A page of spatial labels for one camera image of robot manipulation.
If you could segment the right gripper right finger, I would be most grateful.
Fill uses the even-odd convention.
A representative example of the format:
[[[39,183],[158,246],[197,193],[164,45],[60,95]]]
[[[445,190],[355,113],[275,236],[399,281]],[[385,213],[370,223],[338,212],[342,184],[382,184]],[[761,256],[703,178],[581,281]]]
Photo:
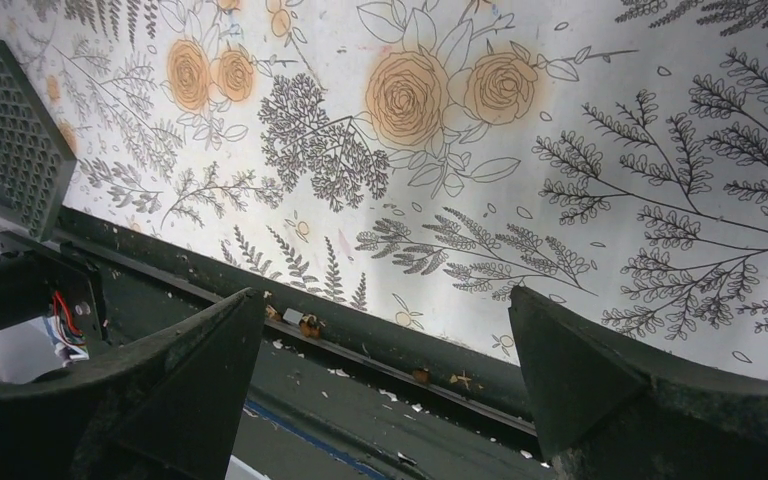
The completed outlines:
[[[509,318],[542,454],[562,479],[768,479],[768,381],[707,367],[525,287]]]

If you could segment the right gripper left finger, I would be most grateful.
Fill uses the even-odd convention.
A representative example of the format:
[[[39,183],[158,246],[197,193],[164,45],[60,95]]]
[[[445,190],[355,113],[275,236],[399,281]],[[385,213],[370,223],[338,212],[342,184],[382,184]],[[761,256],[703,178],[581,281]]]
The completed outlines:
[[[265,323],[246,288],[25,384],[0,383],[0,479],[222,479]]]

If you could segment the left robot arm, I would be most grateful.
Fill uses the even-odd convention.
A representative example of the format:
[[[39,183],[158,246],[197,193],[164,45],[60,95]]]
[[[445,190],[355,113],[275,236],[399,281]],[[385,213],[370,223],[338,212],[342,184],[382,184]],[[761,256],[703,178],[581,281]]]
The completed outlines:
[[[0,233],[0,383],[28,383],[112,345],[99,268],[63,247]]]

